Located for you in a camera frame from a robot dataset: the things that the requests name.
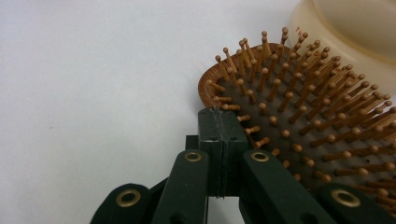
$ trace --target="brush bristle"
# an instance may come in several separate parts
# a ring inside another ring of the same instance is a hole
[[[329,182],[359,189],[396,214],[396,107],[352,65],[341,66],[315,41],[299,56],[303,34],[251,48],[248,40],[204,73],[200,97],[207,107],[233,110],[257,149],[276,155],[308,190]]]

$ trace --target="brush head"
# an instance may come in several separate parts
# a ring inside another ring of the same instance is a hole
[[[198,90],[206,107],[234,111],[251,144],[276,155],[285,168],[313,193],[337,182],[367,193],[388,208],[396,206],[396,107],[378,86],[342,66],[330,49],[296,51],[281,43],[251,48],[239,42],[235,55],[224,48],[225,60],[207,70]]]

